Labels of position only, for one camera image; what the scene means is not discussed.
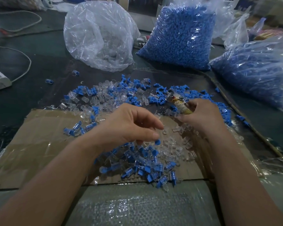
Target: left hand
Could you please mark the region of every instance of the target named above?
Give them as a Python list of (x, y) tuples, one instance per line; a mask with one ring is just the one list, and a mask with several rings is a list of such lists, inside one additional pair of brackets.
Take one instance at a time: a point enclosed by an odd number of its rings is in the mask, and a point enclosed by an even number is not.
[(85, 144), (108, 152), (127, 142), (151, 142), (159, 139), (155, 129), (163, 129), (162, 122), (145, 108), (122, 104), (105, 121), (91, 131), (77, 138)]

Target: right hand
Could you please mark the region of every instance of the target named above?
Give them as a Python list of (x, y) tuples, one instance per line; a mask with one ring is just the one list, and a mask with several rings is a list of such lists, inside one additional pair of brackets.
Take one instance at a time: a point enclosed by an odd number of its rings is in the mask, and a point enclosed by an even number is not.
[(216, 104), (207, 99), (194, 99), (187, 102), (189, 108), (195, 111), (189, 115), (181, 115), (178, 119), (189, 123), (197, 131), (207, 134), (210, 130), (220, 131), (225, 128), (223, 118)]

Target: cardboard box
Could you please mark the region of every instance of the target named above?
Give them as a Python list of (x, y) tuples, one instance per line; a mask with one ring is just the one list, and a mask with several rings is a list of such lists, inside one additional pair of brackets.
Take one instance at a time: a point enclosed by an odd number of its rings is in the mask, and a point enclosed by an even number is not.
[[(101, 114), (104, 118), (109, 113)], [(27, 115), (23, 125), (19, 128), (11, 143), (7, 146), (0, 157), (0, 189), (20, 188), (27, 183), (36, 173), (41, 171), (74, 137), (63, 134), (65, 127), (73, 127), (80, 121), (79, 116), (72, 112), (61, 110), (40, 110), (34, 109)], [(162, 116), (168, 134), (161, 135), (161, 141), (172, 135), (178, 145), (182, 145), (182, 137), (179, 133), (173, 133), (172, 128), (177, 123), (170, 117)], [(211, 161), (209, 158), (209, 144), (206, 139), (198, 137), (195, 133), (184, 133), (190, 135), (194, 146), (193, 150), (198, 156), (195, 161), (180, 162), (176, 166), (176, 174), (180, 180), (193, 180), (213, 178)], [(244, 144), (240, 145), (244, 155), (253, 162), (252, 155)], [(91, 173), (98, 173), (98, 168), (93, 168)], [(140, 177), (135, 175), (130, 179), (122, 181), (119, 174), (98, 180), (98, 183), (123, 183), (141, 182)]]

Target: dark table surface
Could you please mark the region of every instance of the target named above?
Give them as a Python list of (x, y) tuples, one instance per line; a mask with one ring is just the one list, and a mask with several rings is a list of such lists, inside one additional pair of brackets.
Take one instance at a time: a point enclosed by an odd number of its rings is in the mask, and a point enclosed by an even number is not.
[[(26, 34), (31, 32), (33, 34), (13, 38), (0, 38), (0, 46), (18, 49), (32, 60), (30, 71), (25, 76), (14, 82), (11, 87), (0, 90), (1, 148), (4, 148), (9, 139), (12, 138), (25, 116), (30, 112), (30, 109), (40, 107), (39, 101), (52, 90), (53, 86), (46, 84), (44, 82), (45, 79), (53, 79), (55, 81), (54, 87), (56, 88), (59, 85), (63, 85), (63, 82), (69, 78), (69, 72), (75, 68), (84, 69), (83, 72), (89, 74), (90, 78), (92, 78), (93, 73), (99, 72), (99, 70), (92, 69), (82, 62), (74, 60), (66, 50), (63, 31), (61, 30), (63, 28), (61, 19), (64, 18), (65, 14), (47, 11), (45, 15), (46, 17), (43, 19), (42, 25), (36, 26), (38, 27), (37, 29), (32, 27), (31, 31), (26, 31)], [(59, 23), (49, 23), (51, 16), (57, 17)], [(46, 31), (46, 25), (50, 25), (52, 31)], [(210, 58), (215, 58), (223, 52), (224, 49), (222, 47), (214, 46), (211, 48)], [(132, 54), (136, 62), (134, 67), (137, 69), (193, 73), (193, 70), (189, 68), (144, 60), (135, 55), (135, 53), (136, 50), (134, 49)], [(12, 50), (0, 49), (0, 71), (10, 79), (15, 79), (23, 73), (27, 69), (27, 65), (28, 61), (22, 54)], [(132, 67), (125, 70), (125, 72), (127, 71), (132, 71)], [(246, 114), (249, 121), (262, 135), (274, 139), (283, 147), (283, 112), (261, 104), (236, 91), (213, 72), (207, 72), (206, 74), (215, 79), (216, 82), (221, 83), (231, 102)], [(173, 85), (172, 82), (173, 78), (176, 78), (175, 75), (173, 74), (172, 79), (169, 79), (170, 82), (169, 84), (166, 83), (166, 86)], [(263, 144), (254, 145), (254, 148), (265, 149)], [(271, 152), (255, 154), (257, 156), (273, 156)]]

